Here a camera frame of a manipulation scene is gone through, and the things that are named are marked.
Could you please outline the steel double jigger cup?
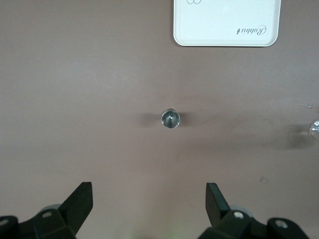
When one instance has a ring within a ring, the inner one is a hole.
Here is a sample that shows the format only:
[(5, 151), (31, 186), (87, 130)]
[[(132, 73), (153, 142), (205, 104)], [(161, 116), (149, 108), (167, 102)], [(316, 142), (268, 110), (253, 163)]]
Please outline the steel double jigger cup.
[(166, 128), (176, 128), (180, 124), (180, 114), (175, 109), (167, 109), (161, 116), (161, 122)]

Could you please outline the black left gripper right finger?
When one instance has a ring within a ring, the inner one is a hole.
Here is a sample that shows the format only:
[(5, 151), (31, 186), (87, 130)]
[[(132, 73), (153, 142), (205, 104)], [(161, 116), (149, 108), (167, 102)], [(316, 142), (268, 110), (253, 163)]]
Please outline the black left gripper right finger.
[(295, 222), (270, 218), (266, 224), (228, 205), (216, 183), (207, 183), (205, 208), (211, 223), (198, 239), (309, 239)]

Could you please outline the brown table cover mat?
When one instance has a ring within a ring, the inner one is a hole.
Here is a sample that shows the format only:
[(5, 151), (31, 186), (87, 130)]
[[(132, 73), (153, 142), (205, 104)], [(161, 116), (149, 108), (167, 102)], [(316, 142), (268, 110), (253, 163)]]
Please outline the brown table cover mat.
[(214, 182), (319, 239), (319, 0), (282, 0), (262, 48), (179, 46), (172, 11), (0, 0), (0, 216), (26, 221), (90, 181), (78, 239), (197, 239)]

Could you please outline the clear wine glass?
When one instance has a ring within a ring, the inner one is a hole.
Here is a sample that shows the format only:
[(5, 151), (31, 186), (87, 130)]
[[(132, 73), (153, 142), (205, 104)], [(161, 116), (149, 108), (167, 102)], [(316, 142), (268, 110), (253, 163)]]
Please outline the clear wine glass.
[(312, 121), (309, 125), (309, 136), (319, 140), (319, 119)]

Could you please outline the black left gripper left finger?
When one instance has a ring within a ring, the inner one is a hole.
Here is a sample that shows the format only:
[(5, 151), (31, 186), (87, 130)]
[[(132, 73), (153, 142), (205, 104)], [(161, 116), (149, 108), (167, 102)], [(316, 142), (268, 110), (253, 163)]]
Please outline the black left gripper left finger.
[(25, 222), (0, 216), (0, 239), (77, 239), (92, 209), (92, 183), (82, 182), (58, 208), (43, 210)]

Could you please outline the cream rabbit print tray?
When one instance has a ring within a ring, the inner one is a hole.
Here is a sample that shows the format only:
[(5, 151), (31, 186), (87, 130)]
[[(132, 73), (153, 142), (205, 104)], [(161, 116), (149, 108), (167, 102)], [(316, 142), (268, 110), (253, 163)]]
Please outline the cream rabbit print tray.
[(281, 0), (173, 0), (173, 37), (184, 47), (268, 47)]

